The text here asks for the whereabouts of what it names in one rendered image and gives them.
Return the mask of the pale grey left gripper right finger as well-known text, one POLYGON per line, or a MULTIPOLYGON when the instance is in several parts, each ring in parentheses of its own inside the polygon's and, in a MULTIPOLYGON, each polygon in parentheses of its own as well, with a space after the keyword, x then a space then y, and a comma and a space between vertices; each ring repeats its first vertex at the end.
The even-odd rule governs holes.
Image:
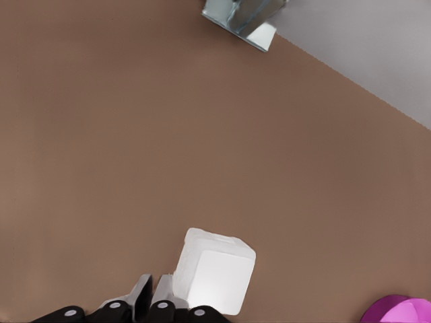
POLYGON ((189 304, 173 291, 172 275, 162 275, 143 323, 187 323, 189 304))

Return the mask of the magenta round container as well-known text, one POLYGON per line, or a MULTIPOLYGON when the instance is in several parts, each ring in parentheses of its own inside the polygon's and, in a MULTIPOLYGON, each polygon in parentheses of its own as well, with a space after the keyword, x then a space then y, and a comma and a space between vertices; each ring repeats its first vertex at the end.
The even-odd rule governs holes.
POLYGON ((405 295, 388 295, 376 300, 360 323, 431 323, 431 301, 405 295))

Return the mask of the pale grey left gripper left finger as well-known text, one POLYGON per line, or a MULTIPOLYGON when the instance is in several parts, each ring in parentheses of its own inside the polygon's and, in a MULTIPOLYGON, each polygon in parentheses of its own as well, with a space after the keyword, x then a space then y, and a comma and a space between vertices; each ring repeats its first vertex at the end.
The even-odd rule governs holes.
POLYGON ((124 296, 106 300, 90 314, 90 323, 140 323, 147 315, 152 299, 153 277, 140 276, 132 290, 124 296))

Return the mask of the white egg box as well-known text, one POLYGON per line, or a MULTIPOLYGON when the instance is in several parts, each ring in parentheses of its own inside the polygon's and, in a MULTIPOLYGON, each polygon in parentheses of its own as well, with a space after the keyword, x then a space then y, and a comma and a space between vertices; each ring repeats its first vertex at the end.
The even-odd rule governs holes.
POLYGON ((239 238, 192 227, 172 276, 174 296, 190 308, 211 306, 240 313, 255 267, 256 252, 239 238))

